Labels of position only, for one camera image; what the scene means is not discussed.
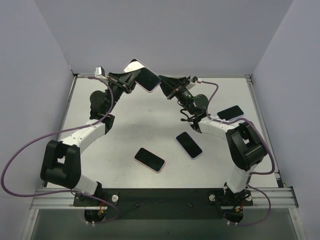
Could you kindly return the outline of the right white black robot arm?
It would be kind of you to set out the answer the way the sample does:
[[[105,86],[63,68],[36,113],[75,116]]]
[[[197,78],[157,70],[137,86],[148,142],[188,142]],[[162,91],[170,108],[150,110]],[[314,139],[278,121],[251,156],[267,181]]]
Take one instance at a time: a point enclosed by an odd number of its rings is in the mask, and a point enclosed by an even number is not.
[[[190,88],[202,81],[197,77],[168,77],[161,75],[160,87],[168,100],[176,98],[182,107],[190,127],[200,133],[209,134],[227,142],[231,159],[235,165],[224,185],[224,191],[233,195],[242,192],[248,185],[251,174],[267,155],[260,133],[255,126],[243,118],[227,121],[209,115],[210,99],[204,94],[192,95]]]

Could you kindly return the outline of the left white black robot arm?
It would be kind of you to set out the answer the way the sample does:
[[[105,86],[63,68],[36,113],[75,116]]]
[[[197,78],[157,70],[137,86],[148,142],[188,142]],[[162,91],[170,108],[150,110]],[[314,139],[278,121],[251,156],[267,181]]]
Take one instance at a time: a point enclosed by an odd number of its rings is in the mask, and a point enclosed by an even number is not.
[[[45,148],[40,178],[48,183],[85,194],[92,206],[101,203],[101,184],[82,174],[81,154],[98,138],[112,128],[115,116],[111,111],[123,93],[130,94],[141,77],[148,72],[145,67],[125,73],[109,73],[94,76],[104,83],[105,91],[96,90],[90,97],[90,116],[84,126],[72,130],[72,134],[59,140],[51,140]]]

